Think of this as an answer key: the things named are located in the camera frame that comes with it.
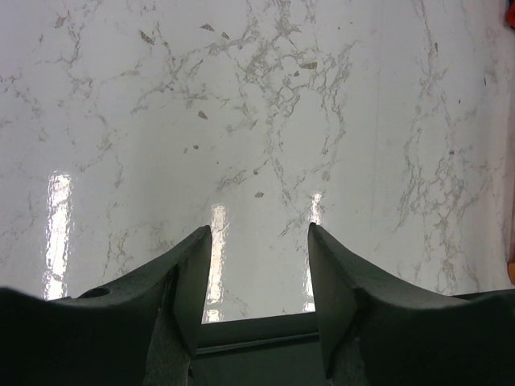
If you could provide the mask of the orange plastic basket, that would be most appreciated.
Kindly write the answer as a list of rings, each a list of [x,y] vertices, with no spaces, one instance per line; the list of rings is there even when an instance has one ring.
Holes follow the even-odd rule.
[[[505,12],[505,22],[511,30],[514,30],[514,0],[508,0],[507,10]],[[512,208],[507,270],[509,280],[514,284],[514,208]]]

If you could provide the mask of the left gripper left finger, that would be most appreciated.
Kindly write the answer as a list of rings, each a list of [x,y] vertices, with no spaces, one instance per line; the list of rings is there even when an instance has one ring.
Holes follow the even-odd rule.
[[[1,290],[4,385],[189,385],[212,255],[209,226],[77,298]]]

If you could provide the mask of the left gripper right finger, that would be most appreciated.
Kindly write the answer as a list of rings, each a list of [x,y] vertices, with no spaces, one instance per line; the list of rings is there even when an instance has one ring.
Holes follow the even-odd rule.
[[[447,296],[308,232],[324,371],[334,385],[511,385],[514,292]]]

